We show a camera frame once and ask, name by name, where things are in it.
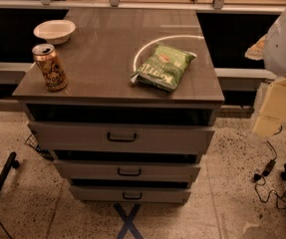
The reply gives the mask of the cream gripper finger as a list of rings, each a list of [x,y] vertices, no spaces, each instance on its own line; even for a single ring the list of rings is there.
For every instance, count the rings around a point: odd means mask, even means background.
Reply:
[[[258,116],[253,118],[252,132],[261,137],[274,135],[281,126],[281,121],[271,117]]]

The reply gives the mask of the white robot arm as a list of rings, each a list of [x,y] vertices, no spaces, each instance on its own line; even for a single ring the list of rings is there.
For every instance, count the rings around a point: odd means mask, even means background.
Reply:
[[[265,69],[276,76],[258,105],[252,129],[256,135],[269,137],[286,120],[286,8],[267,34],[246,51],[245,57],[262,60]]]

